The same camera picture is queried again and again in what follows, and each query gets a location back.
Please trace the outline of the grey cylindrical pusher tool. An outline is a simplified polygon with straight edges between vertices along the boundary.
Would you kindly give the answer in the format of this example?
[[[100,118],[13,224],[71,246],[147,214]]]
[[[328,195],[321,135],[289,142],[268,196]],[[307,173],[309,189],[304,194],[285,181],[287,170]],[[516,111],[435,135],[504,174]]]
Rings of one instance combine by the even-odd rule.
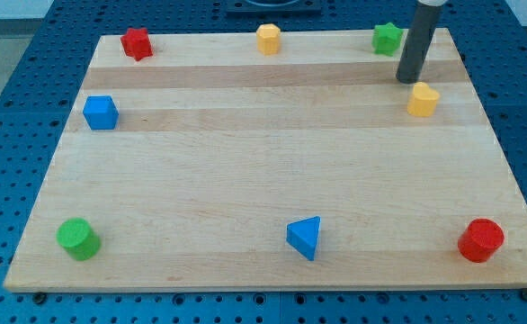
[[[416,2],[414,17],[396,72],[396,79],[400,83],[414,84],[419,80],[445,3],[446,0],[418,0]]]

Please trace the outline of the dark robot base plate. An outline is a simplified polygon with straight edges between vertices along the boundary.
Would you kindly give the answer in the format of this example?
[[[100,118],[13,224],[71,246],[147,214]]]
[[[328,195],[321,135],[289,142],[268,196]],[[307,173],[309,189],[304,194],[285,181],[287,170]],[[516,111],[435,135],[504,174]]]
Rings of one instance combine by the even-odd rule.
[[[322,10],[322,0],[226,0],[227,14],[316,14]]]

